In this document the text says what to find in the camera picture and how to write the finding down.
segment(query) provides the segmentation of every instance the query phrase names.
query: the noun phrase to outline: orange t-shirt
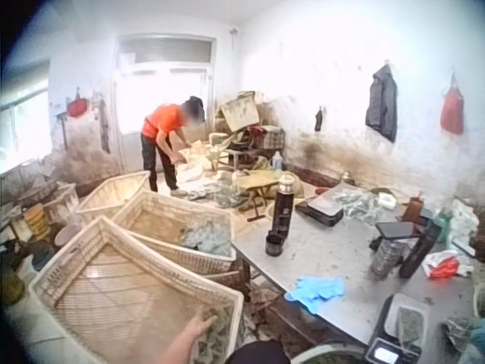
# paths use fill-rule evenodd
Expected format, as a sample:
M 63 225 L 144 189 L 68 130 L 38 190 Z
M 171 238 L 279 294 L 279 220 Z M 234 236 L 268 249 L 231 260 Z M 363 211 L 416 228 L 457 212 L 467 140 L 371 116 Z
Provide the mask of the orange t-shirt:
M 170 133 L 179 127 L 182 127 L 178 117 L 177 110 L 179 105 L 168 104 L 158 106 L 153 114 L 146 117 L 143 124 L 142 134 L 145 137 L 155 139 L 158 131 L 162 130 L 165 133 Z

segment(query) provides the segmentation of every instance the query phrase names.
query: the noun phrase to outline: door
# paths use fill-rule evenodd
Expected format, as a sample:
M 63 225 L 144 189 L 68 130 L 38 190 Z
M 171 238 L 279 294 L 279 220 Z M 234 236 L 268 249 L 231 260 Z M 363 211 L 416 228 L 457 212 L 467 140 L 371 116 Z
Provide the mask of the door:
M 209 69 L 203 67 L 158 67 L 156 70 L 122 74 L 117 78 L 115 102 L 125 173 L 143 169 L 140 131 L 146 116 L 159 105 L 182 104 L 190 96 L 198 96 L 207 112 L 210 90 L 208 73 Z M 201 139 L 205 136 L 205 129 L 188 130 L 186 134 L 190 140 Z M 159 158 L 157 169 L 161 170 Z

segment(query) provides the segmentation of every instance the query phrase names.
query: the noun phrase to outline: blue rubber glove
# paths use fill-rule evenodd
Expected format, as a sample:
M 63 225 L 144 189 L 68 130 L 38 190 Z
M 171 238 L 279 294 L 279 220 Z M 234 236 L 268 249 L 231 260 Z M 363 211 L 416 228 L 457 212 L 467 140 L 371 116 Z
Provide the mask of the blue rubber glove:
M 310 313 L 316 315 L 320 306 L 336 296 L 343 296 L 345 284 L 342 278 L 301 277 L 295 290 L 285 294 L 286 300 L 299 301 Z

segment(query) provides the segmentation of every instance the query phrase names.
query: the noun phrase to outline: red bag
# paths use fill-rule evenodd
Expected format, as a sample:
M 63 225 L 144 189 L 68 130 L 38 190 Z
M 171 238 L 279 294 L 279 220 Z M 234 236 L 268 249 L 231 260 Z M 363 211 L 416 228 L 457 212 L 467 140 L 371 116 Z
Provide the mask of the red bag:
M 76 99 L 67 104 L 67 114 L 72 118 L 77 118 L 86 112 L 88 109 L 88 100 L 81 99 L 79 94 L 79 87 L 76 92 Z
M 456 275 L 460 263 L 454 256 L 445 259 L 436 268 L 431 269 L 430 279 L 450 278 Z
M 443 110 L 441 111 L 441 127 L 453 134 L 463 134 L 463 95 L 458 88 L 455 72 L 452 75 L 452 84 L 445 96 Z

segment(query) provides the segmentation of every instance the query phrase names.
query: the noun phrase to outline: black pants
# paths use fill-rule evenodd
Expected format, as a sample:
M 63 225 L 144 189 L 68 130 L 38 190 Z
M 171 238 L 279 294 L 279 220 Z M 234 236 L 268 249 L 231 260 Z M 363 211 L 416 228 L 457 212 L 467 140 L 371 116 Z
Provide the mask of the black pants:
M 168 146 L 172 148 L 168 134 L 165 141 L 167 142 Z M 167 182 L 168 188 L 171 190 L 176 190 L 177 176 L 175 175 L 175 166 L 172 165 L 170 157 L 165 154 L 163 150 L 161 150 L 157 142 L 142 134 L 143 169 L 145 171 L 150 171 L 150 190 L 153 192 L 158 192 L 157 172 L 155 171 L 155 166 L 157 164 L 157 150 L 158 154 L 160 155 L 161 165 L 164 167 L 165 181 Z

